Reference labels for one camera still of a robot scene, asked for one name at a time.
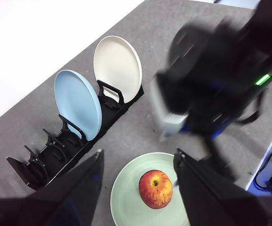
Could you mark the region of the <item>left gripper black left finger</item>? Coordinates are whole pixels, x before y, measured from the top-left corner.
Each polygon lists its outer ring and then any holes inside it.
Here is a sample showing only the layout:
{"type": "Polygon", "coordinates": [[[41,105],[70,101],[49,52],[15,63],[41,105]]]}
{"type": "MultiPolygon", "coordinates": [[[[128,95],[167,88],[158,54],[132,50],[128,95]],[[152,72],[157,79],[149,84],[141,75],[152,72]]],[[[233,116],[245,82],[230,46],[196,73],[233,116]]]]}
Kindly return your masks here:
{"type": "Polygon", "coordinates": [[[0,198],[0,226],[89,226],[102,188],[104,150],[22,198],[0,198]]]}

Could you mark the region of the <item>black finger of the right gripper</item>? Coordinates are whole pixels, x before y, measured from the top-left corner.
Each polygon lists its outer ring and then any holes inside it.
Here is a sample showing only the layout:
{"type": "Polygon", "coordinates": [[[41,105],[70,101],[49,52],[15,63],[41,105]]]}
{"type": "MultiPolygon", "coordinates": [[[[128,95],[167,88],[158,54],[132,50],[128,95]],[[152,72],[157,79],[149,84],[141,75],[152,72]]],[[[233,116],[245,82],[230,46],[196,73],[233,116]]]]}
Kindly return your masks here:
{"type": "Polygon", "coordinates": [[[208,152],[208,155],[200,159],[199,162],[229,181],[235,182],[236,175],[231,169],[230,164],[220,154],[216,142],[211,137],[207,136],[202,137],[202,142],[208,152]]]}

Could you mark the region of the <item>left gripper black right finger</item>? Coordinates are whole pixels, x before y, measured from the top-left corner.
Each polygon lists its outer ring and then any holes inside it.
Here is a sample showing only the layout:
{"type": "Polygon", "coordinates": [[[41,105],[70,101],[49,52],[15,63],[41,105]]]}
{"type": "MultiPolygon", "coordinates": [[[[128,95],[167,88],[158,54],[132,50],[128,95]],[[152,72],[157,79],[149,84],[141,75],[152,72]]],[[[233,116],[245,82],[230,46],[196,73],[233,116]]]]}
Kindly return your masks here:
{"type": "Polygon", "coordinates": [[[256,196],[177,149],[178,190],[192,226],[272,226],[272,196],[256,196]]]}

